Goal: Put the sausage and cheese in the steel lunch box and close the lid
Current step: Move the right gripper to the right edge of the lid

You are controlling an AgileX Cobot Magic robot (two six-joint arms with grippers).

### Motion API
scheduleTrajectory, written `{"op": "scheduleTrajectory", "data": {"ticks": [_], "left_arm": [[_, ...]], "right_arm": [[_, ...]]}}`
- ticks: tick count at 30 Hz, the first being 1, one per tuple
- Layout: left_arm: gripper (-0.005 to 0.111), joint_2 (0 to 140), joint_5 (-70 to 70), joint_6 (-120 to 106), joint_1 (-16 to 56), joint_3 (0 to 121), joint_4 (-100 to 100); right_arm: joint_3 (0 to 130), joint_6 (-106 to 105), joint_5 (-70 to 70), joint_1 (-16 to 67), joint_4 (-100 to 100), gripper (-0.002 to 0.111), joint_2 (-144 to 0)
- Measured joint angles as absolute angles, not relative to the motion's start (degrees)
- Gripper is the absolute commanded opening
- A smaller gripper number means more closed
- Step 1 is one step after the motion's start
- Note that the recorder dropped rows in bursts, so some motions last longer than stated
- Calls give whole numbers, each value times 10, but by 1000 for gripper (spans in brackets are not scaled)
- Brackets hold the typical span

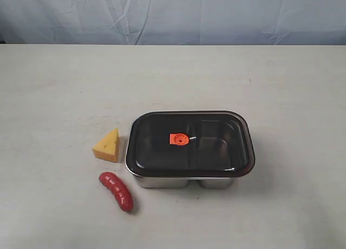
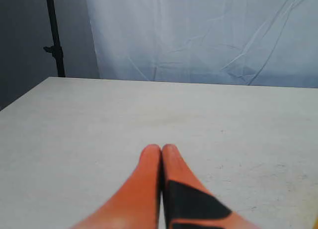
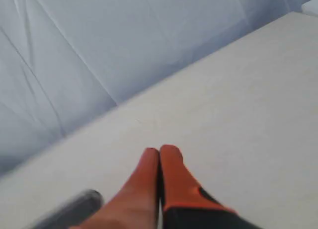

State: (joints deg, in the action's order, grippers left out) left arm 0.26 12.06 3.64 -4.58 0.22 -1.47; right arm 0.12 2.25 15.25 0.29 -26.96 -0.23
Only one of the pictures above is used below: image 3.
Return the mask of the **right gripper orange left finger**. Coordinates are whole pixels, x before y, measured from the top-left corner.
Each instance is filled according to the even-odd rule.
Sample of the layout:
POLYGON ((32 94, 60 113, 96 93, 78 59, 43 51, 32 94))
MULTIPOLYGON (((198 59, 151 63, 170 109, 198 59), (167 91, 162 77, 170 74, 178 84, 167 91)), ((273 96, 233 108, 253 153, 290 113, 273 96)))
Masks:
POLYGON ((99 211, 73 229, 156 229, 159 152, 147 148, 119 192, 99 211))

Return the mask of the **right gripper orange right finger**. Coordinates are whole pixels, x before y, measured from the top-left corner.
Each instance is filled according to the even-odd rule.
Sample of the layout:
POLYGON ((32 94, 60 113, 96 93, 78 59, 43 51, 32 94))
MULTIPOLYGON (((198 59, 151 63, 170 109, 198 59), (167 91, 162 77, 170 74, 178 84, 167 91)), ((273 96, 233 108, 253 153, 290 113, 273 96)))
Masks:
POLYGON ((160 148, 164 229, 255 229, 251 222, 210 196, 183 163, 180 149, 160 148))

